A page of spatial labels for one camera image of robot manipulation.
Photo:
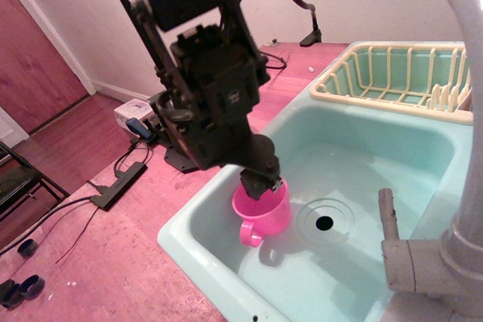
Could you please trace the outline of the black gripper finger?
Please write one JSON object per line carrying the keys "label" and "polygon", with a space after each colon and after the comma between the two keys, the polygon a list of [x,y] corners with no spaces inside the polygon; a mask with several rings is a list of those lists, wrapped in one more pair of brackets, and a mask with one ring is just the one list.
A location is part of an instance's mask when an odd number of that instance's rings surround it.
{"label": "black gripper finger", "polygon": [[248,182],[245,183],[243,187],[246,194],[254,200],[260,200],[265,192],[272,189],[272,186],[269,183],[264,182]]}

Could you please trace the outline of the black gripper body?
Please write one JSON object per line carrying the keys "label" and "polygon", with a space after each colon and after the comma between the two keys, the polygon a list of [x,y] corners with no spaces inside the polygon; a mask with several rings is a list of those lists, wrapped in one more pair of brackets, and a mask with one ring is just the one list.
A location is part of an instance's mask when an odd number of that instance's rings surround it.
{"label": "black gripper body", "polygon": [[243,168],[240,173],[242,186],[248,182],[264,182],[272,186],[272,192],[281,187],[280,163],[269,137],[250,134],[237,145],[236,151],[236,164]]}

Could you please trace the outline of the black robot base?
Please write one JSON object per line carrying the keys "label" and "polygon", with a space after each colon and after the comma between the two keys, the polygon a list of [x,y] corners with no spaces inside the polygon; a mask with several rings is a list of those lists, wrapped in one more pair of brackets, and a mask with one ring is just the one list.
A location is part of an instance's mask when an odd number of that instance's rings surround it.
{"label": "black robot base", "polygon": [[155,141],[166,148],[164,160],[167,164],[182,173],[197,171],[199,170],[198,166],[188,158],[186,153],[177,144],[177,141],[172,135],[172,132],[168,129],[165,120],[161,117],[157,102],[163,93],[164,91],[159,92],[148,99],[148,104],[154,112],[154,115],[148,117],[148,121],[145,121],[145,125],[148,127],[148,130],[155,135]]}

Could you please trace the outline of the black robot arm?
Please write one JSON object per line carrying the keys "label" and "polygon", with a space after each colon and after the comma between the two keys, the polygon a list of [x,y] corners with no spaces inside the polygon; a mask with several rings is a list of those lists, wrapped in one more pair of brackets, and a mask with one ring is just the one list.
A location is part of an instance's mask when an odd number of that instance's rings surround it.
{"label": "black robot arm", "polygon": [[234,164],[253,199],[282,184],[272,140],[248,115],[267,83],[239,0],[120,0],[164,90],[153,98],[174,148],[197,168]]}

